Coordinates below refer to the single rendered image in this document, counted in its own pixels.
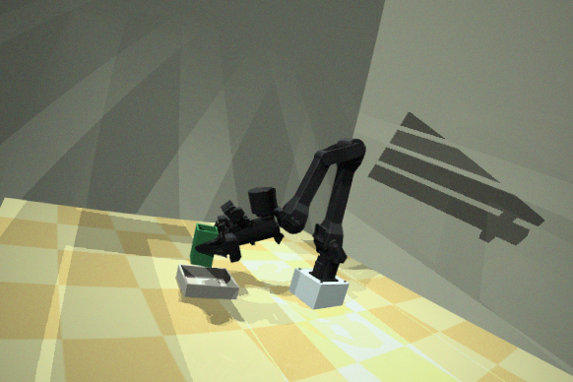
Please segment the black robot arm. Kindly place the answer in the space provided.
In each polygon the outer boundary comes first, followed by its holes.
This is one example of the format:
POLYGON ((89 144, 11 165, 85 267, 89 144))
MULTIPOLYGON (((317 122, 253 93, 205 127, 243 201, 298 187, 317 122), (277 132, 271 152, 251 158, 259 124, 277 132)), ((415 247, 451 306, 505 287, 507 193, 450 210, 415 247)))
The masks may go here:
MULTIPOLYGON (((355 171, 362 164, 366 146, 360 139, 342 138, 338 144, 315 153, 314 159, 304 175, 295 195, 281 209, 278 207, 276 188, 262 187, 248 191, 251 213, 254 219, 259 241, 274 237, 279 245, 284 237, 280 227, 287 233, 301 233, 309 216, 309 206, 318 191, 330 165, 336 163, 338 170, 328 203, 325 219, 316 224, 312 234, 316 252, 320 254, 315 261, 311 276, 320 282, 337 282, 340 263, 348 256, 343 249, 343 219, 355 171), (275 222, 274 215, 278 222, 275 222)), ((231 200, 220 206, 225 216, 232 222, 233 231, 247 226, 251 220, 244 216, 241 207, 235 207, 231 200)))

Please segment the green square cup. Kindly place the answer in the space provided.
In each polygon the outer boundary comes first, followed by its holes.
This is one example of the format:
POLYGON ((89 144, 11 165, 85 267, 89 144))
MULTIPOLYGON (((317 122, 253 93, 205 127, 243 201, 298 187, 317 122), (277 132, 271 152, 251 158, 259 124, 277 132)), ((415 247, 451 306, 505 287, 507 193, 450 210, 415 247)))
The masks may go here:
POLYGON ((216 226, 209 226, 196 223, 196 230, 193 237, 193 245, 190 252, 190 260, 192 265, 200 267, 212 268, 214 255, 207 252, 196 251, 195 246, 200 245, 206 241, 214 240, 219 232, 216 226))

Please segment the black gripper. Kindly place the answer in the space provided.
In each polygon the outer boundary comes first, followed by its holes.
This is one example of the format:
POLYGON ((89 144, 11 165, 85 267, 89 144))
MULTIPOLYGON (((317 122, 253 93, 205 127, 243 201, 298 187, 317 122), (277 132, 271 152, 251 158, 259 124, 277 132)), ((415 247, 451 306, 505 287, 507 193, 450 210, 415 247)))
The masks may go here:
POLYGON ((207 252, 213 255, 226 257, 229 254, 229 261, 239 262, 242 257, 239 245, 251 244, 256 245, 259 241, 258 230, 254 220, 239 230, 233 231, 233 223, 228 221, 225 216, 218 216, 215 225, 218 229, 218 236, 211 241, 206 241, 195 246, 196 251, 207 252))

